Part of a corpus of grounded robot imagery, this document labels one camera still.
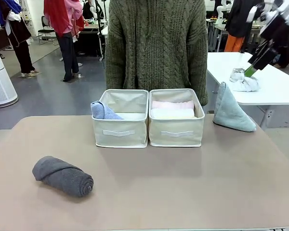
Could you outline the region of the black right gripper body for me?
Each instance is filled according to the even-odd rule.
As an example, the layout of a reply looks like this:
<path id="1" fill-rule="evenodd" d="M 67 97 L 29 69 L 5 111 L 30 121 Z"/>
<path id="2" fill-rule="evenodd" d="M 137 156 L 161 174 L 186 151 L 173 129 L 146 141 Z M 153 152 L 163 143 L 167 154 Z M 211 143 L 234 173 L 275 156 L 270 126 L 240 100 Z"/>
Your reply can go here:
<path id="1" fill-rule="evenodd" d="M 277 55 L 278 52 L 274 48 L 258 47 L 249 59 L 249 63 L 254 69 L 263 70 Z"/>

